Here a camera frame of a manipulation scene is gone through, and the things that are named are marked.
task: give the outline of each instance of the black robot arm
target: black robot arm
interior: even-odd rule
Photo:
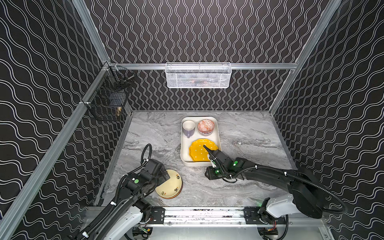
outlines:
[[[269,166],[256,164],[244,158],[237,157],[232,160],[220,150],[212,151],[204,146],[212,161],[211,167],[207,167],[205,176],[210,179],[223,179],[226,182],[235,182],[237,179],[242,180],[255,180],[269,185],[276,186],[292,194],[287,196],[287,204],[289,199],[290,204],[294,205],[298,211],[312,218],[321,218],[323,212],[344,213],[346,212],[345,203],[332,192],[327,190],[321,182],[306,168],[299,168],[298,170],[291,169],[277,169]],[[342,205],[342,210],[331,210],[324,208],[325,194],[329,194],[336,198]],[[289,206],[284,208],[281,203],[276,204],[277,200],[265,200],[265,210],[272,215],[271,219],[277,216],[287,214],[276,208],[288,209]]]
[[[151,159],[151,145],[147,146],[149,146],[148,159],[143,159],[146,147],[142,154],[142,165],[121,178],[113,200],[73,238],[74,240],[104,239],[122,215],[129,211],[132,206],[140,210],[141,220],[149,220],[151,206],[146,204],[143,199],[170,177],[161,162]]]

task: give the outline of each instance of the purple mug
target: purple mug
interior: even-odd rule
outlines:
[[[189,138],[195,133],[195,123],[191,120],[187,120],[183,123],[183,133]]]

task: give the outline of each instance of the white wire basket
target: white wire basket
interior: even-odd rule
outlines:
[[[166,63],[169,88],[227,88],[230,63]]]

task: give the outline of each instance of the brass object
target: brass object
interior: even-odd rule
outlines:
[[[116,108],[116,116],[120,116],[120,113],[121,113],[121,110],[122,110],[122,107],[117,107]]]

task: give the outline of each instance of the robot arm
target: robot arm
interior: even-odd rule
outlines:
[[[139,174],[134,173],[142,167]],[[170,177],[155,159],[146,159],[135,170],[123,176],[114,199],[75,240],[120,239],[134,225],[149,220],[151,206],[143,198]]]
[[[276,218],[301,212],[312,218],[321,218],[323,212],[344,213],[345,203],[328,191],[320,181],[306,168],[298,170],[276,169],[259,165],[244,158],[237,157],[232,160],[220,150],[212,151],[204,146],[212,162],[207,167],[205,176],[210,179],[223,179],[226,182],[235,182],[238,179],[255,180],[276,186],[288,192],[287,195],[264,200],[258,216],[263,222],[271,223]],[[324,208],[325,194],[336,198],[343,210]]]

